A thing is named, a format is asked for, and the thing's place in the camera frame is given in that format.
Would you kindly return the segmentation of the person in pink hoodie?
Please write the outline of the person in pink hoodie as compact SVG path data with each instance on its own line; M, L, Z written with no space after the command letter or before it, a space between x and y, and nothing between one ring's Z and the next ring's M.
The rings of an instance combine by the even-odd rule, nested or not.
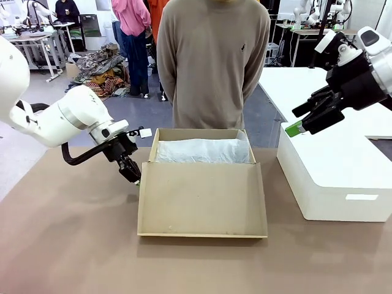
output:
M111 0L114 14L120 22L121 37L127 54L131 96L147 98L148 54L146 30L151 16L143 0Z

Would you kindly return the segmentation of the white background desk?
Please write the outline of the white background desk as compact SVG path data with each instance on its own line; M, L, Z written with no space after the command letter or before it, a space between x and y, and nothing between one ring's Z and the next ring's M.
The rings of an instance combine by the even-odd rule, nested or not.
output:
M63 30L68 49L73 52L86 52L85 32L81 23L61 23L56 21L53 26L57 30Z

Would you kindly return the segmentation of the person in beige sweater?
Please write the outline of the person in beige sweater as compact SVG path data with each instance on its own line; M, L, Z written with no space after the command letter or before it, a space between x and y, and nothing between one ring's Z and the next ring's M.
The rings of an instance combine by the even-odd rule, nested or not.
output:
M242 129L265 64L270 15L258 0L169 0L157 69L177 129Z

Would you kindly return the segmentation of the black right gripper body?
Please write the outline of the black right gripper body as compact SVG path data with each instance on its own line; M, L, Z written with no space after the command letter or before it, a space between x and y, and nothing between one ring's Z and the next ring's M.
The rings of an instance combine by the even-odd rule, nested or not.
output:
M359 111L389 97L372 74L364 53L343 66L334 66L328 71L326 82L333 92L331 106L340 111L345 108Z

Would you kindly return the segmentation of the person in black top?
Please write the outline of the person in black top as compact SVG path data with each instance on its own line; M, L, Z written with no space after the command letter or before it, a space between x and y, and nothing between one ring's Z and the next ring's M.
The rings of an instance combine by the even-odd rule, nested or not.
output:
M79 22L80 12L74 0L57 0L55 16L61 23Z

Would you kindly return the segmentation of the dark grey crate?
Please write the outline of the dark grey crate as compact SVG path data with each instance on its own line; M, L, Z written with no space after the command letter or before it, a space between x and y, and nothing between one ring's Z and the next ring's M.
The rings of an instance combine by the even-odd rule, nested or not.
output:
M81 24L85 37L101 37L99 22L97 18L83 18Z

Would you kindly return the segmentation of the grey background work table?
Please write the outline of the grey background work table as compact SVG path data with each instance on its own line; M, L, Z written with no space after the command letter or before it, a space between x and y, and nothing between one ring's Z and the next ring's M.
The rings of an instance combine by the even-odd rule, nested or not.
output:
M30 70L48 70L47 83L60 77L66 67L69 55L62 31L41 34L22 34L20 36L3 34L26 58Z

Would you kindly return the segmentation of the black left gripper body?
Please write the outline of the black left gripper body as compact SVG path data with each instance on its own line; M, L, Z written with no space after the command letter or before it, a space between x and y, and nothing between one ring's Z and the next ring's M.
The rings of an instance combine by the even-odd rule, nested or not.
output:
M108 141L108 146L103 150L103 154L109 162L119 162L122 158L131 156L138 148L135 138L138 132L123 132Z

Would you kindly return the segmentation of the white background table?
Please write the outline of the white background table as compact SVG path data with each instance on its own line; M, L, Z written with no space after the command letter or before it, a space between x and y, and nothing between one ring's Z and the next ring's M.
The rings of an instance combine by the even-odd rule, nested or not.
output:
M301 40L301 36L307 37L307 36L317 36L320 32L319 29L291 29L292 32L292 37L296 34L297 39L295 41L295 46L294 46L294 53L293 56L290 57L290 67L294 67L296 63L296 58L298 54L298 47L299 43Z

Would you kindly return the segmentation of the brown cardboard shoe box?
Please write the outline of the brown cardboard shoe box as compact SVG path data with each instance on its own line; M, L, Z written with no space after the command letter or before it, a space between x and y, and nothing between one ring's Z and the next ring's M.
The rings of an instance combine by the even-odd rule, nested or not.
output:
M151 162L142 165L139 236L268 236L261 166Z

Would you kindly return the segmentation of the large white foam box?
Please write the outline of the large white foam box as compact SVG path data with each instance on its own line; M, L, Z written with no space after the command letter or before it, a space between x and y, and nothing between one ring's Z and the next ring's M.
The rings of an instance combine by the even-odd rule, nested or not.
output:
M306 220L392 217L392 161L364 135L330 128L291 138L282 129L277 159Z

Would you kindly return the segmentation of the person in orange top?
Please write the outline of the person in orange top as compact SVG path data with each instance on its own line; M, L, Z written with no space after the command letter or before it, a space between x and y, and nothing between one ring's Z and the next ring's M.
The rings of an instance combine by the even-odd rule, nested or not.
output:
M151 28L155 43L157 43L162 12L168 1L169 0L148 0L151 16Z

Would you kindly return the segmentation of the white tissue paper sheet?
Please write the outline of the white tissue paper sheet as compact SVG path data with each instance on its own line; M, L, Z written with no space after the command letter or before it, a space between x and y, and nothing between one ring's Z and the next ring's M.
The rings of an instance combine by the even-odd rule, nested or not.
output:
M149 161L253 164L255 158L245 130L160 128Z

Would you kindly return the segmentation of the white plastic bin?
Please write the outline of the white plastic bin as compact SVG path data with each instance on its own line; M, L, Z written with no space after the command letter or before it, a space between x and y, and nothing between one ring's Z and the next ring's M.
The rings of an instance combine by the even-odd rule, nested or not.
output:
M104 31L105 31L105 44L113 43L118 45L114 36L114 30L111 23L109 23L109 26L104 27Z

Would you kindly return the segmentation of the pile of patterned clothes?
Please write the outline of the pile of patterned clothes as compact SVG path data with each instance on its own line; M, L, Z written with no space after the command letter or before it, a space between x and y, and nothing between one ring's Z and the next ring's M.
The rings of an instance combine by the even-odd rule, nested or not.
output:
M99 50L85 55L71 53L67 62L75 63L80 70L74 79L70 79L70 89L87 86L101 100L129 94L126 59L120 55L116 44L105 44Z

